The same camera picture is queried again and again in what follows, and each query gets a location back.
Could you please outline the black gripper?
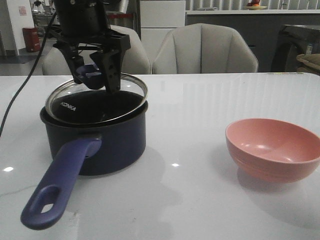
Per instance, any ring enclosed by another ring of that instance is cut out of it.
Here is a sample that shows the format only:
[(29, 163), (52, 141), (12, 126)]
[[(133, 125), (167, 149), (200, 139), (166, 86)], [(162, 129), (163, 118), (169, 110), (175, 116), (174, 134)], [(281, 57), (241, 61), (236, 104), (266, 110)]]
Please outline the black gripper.
[(76, 84), (82, 84), (76, 70), (84, 65), (79, 50), (94, 50), (96, 52), (89, 55), (94, 63), (94, 71), (89, 74), (93, 78), (94, 87), (104, 86), (108, 94), (120, 90), (121, 54), (131, 48), (127, 34), (107, 26), (85, 24), (54, 25), (48, 33), (56, 38), (54, 47), (62, 53)]

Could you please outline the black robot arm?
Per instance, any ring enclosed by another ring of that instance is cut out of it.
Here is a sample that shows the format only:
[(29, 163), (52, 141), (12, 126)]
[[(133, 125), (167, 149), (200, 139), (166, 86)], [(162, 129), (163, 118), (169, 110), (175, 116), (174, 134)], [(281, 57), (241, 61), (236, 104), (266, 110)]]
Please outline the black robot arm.
[(54, 47), (63, 55), (77, 84), (89, 89), (105, 87), (109, 94), (121, 88), (124, 55), (130, 37), (111, 29), (107, 11), (117, 0), (55, 0), (60, 26), (50, 30)]

